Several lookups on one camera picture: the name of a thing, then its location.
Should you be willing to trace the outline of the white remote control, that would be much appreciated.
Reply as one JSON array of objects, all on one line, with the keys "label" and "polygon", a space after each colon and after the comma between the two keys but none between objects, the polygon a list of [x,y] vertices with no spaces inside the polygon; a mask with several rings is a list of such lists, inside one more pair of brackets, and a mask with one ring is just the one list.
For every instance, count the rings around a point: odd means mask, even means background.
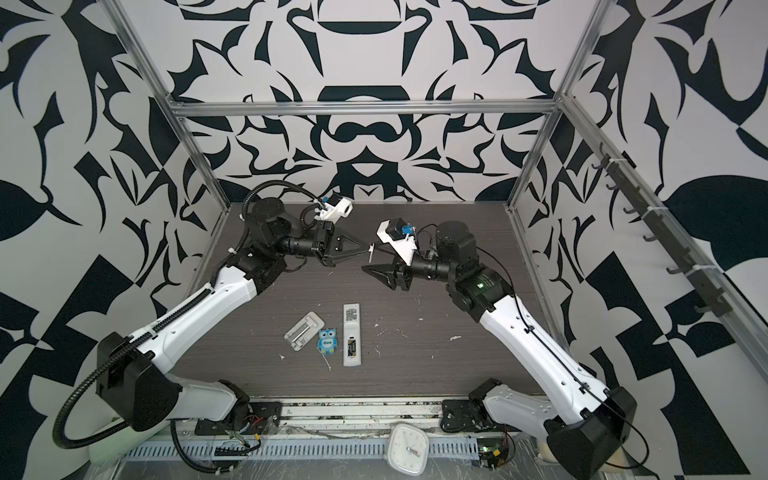
[{"label": "white remote control", "polygon": [[[361,358],[361,312],[360,304],[345,304],[343,307],[343,337],[345,367],[357,367],[362,364]],[[357,340],[357,355],[354,358],[347,356],[347,340],[354,337]]]}]

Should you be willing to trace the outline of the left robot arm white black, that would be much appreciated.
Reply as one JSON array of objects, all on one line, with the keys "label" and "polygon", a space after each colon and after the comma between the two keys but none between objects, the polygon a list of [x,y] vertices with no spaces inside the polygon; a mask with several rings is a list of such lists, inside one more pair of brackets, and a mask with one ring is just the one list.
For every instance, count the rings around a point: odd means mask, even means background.
[{"label": "left robot arm white black", "polygon": [[127,337],[109,335],[98,346],[105,364],[96,393],[136,432],[167,420],[199,419],[240,429],[249,399],[229,381],[206,383],[175,376],[181,357],[214,326],[264,293],[287,272],[287,258],[314,258],[326,267],[366,251],[337,228],[353,210],[338,194],[311,205],[311,225],[289,214],[277,198],[257,200],[242,213],[243,233],[210,280],[161,318]]}]

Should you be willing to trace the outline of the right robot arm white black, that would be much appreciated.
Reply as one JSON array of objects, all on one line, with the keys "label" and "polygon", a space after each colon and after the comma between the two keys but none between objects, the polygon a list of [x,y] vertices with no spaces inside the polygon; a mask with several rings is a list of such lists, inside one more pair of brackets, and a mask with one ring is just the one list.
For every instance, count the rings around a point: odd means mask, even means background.
[{"label": "right robot arm white black", "polygon": [[543,389],[540,400],[490,379],[471,397],[490,419],[543,441],[573,478],[590,479],[630,436],[637,409],[623,387],[609,388],[585,370],[536,321],[510,281],[484,265],[474,235],[459,221],[436,227],[431,252],[420,251],[415,228],[385,220],[379,241],[392,247],[389,264],[363,270],[392,290],[413,280],[441,281],[452,302],[497,338]]}]

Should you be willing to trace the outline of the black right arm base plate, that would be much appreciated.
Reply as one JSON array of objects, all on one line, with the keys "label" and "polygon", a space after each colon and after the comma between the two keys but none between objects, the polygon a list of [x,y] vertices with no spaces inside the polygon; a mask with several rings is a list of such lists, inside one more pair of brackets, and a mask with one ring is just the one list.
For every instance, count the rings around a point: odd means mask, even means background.
[{"label": "black right arm base plate", "polygon": [[440,428],[446,433],[480,432],[487,427],[481,405],[473,400],[443,400]]}]

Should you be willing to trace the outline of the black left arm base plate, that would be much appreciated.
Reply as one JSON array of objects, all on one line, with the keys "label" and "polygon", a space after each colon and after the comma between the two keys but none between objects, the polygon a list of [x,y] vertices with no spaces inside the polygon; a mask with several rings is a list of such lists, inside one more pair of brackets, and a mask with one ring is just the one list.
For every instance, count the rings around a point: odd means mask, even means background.
[{"label": "black left arm base plate", "polygon": [[223,420],[199,420],[194,433],[197,436],[224,435],[238,432],[242,435],[262,434],[280,425],[283,403],[257,401],[245,405],[237,403]]}]

